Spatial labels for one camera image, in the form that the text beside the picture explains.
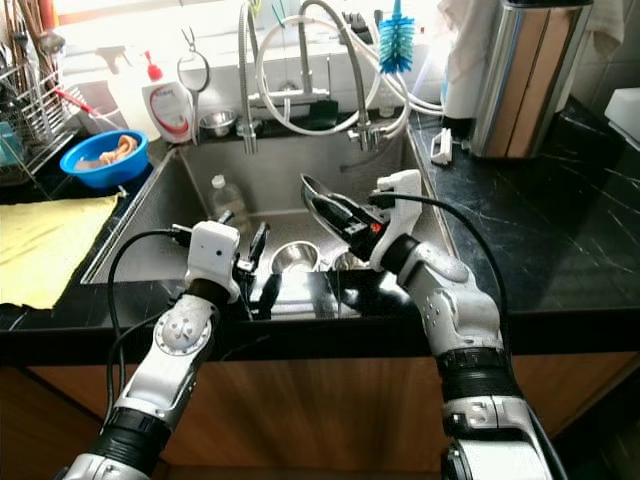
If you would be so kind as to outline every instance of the red pump cap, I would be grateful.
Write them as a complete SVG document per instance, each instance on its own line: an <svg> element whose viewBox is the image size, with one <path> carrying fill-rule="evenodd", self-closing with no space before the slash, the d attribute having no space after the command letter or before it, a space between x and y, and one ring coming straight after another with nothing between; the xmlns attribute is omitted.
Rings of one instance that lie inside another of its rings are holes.
<svg viewBox="0 0 640 480"><path fill-rule="evenodd" d="M147 66L147 75L149 75L149 78L154 82L156 80L160 80L162 78L162 70L151 61L151 54L149 53L149 50L144 52L144 56L147 57L147 61L149 62L149 65Z"/></svg>

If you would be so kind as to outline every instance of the kitchen counter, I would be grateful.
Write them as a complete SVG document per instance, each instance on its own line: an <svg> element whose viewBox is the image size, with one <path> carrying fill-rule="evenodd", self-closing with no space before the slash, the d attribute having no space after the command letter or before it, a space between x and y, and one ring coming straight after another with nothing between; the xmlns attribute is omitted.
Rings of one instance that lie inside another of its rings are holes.
<svg viewBox="0 0 640 480"><path fill-rule="evenodd" d="M456 144L453 164L431 165L428 147L439 128L436 120L412 119L413 139L437 197L468 214L497 257L507 283L514 352L640 350L634 335L640 317L640 153L575 102L532 161L472 160ZM154 163L163 156L158 148ZM125 188L137 192L149 175ZM54 198L95 195L65 181ZM33 201L32 193L14 193L11 201ZM0 306L2 362L104 362L113 341L106 286L82 284L80 277L133 198L119 202L54 310ZM447 223L459 256L479 285L495 293L480 249L454 219ZM161 312L181 287L179 280L117 284L121 323L126 328ZM234 305L219 329L214 359L429 353L415 306L388 274L260 277L244 292L246 302ZM141 337L148 335L149 330ZM129 350L136 361L146 347Z"/></svg>

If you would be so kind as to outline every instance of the black cable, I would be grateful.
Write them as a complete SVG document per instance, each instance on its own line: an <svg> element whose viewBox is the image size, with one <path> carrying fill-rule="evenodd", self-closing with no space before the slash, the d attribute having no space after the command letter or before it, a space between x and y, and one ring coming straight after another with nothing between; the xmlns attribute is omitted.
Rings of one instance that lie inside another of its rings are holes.
<svg viewBox="0 0 640 480"><path fill-rule="evenodd" d="M489 262L489 266L491 267L491 271L493 273L493 276L495 277L496 284L498 286L498 295L500 297L500 307L499 307L500 333L502 334L502 344L504 346L504 353L507 358L507 370L514 384L516 385L520 395L526 402L526 398L522 393L522 391L520 390L520 387L518 386L518 382L516 381L516 376L513 371L513 363L511 361L511 332L510 332L509 321L508 321L509 310L508 310L508 302L507 302L507 290L505 287L504 279L502 277L502 273L500 272L500 267L498 267L498 263L496 262L496 259L493 256L491 249L489 248L489 245L487 244L486 240L482 237L480 232L473 225L473 223L471 223L471 220L469 220L462 212L460 212L460 210L453 207L452 205L449 205L448 203L442 202L440 200L436 200L434 198L423 197L420 195L405 195L402 193L394 193L394 192L372 193L369 196L369 198L371 200L375 200L376 198L393 198L396 200L409 200L409 201L420 202L425 205L431 205L433 207L440 208L450 213L454 217L456 217L460 221L460 223L462 223L462 225L465 226L465 228L469 231L469 233L473 236L473 238L475 238L475 240L480 245L480 248L482 248L485 256L487 257L487 261ZM565 472L564 467L562 466L562 462L560 461L560 458L558 457L558 454L555 448L553 447L553 444L551 443L551 440L549 439L547 433L544 431L544 428L540 423L540 419L538 418L536 413L533 411L529 403L528 402L526 403L527 403L527 408L529 409L529 416L531 417L533 429L536 433L536 436L538 437L538 440L540 440L542 444L543 453L545 454L545 456L551 459L551 462L555 467L555 471L556 471L555 473L557 477L560 478L561 480L568 480L567 473Z"/></svg>
<svg viewBox="0 0 640 480"><path fill-rule="evenodd" d="M149 230L148 232L142 232L134 235L129 240L124 242L115 257L113 257L113 262L111 262L111 267L109 268L109 276L107 277L107 302L109 304L109 315L111 316L111 324L113 325L113 332L116 336L116 342L121 336L120 331L120 321L118 320L118 314L116 312L116 302L113 294L113 284L116 276L116 269L118 268L118 263L120 259L127 251L127 249L134 244L136 241L141 238L150 237L153 235L167 235L172 236L173 232L169 229L161 229L161 230ZM127 374L125 371L125 361L124 361L124 353L120 350L118 353L118 386L119 391L122 392L124 385L127 381ZM113 391L109 393L107 390L107 395L113 397Z"/></svg>
<svg viewBox="0 0 640 480"><path fill-rule="evenodd" d="M118 352L122 353L122 343L130 335L140 330L142 327L145 327L150 323L156 322L162 316L163 313L164 312L154 315L153 317L147 318L146 320L143 320L142 322L134 325L129 330L127 330L122 335L120 335L116 339L116 341L113 342L113 345L111 345L111 348L109 349L109 354L107 355L107 410L104 414L104 420L102 422L103 428L107 424L107 421L109 420L109 418L111 417L111 413L113 412L113 403L115 400L114 398L115 394L113 390L113 362Z"/></svg>

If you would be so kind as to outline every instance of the kitchen sink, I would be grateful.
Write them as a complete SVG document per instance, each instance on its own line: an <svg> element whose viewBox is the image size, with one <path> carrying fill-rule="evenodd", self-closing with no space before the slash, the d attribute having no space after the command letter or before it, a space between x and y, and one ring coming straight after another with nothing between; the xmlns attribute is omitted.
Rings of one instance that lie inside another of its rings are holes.
<svg viewBox="0 0 640 480"><path fill-rule="evenodd" d="M260 139L259 152L245 155L241 141L205 143L173 149L156 168L132 203L118 228L85 272L84 283L106 283L115 252L132 235L172 224L192 226L212 213L208 207L211 178L224 174L242 191L253 227L267 221L271 233L258 273L268 273L278 247L295 240L318 246L327 268L346 250L345 244L324 230L306 211L300 196L300 174L316 178L328 188L358 202L366 202L376 179L393 172L420 168L423 193L432 190L420 165L410 132L382 145L378 152L361 152L346 135L290 136ZM454 252L440 212L423 209L414 235ZM242 238L246 256L249 235ZM134 244L123 257L116 281L175 280L184 277L187 249L162 237Z"/></svg>

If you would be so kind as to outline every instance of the blue bowl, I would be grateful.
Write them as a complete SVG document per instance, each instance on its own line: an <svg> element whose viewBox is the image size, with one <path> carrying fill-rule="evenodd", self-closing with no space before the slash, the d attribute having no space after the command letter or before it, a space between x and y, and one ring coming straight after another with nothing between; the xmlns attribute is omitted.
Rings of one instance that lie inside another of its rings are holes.
<svg viewBox="0 0 640 480"><path fill-rule="evenodd" d="M80 160L97 160L104 152L118 148L118 140L122 135L129 135L138 141L136 148L128 157L112 165L93 168L91 170L75 170ZM114 130L94 135L69 149L60 160L63 172L78 177L82 183L91 188L109 188L120 185L140 175L149 163L147 147L149 139L144 132L138 130Z"/></svg>

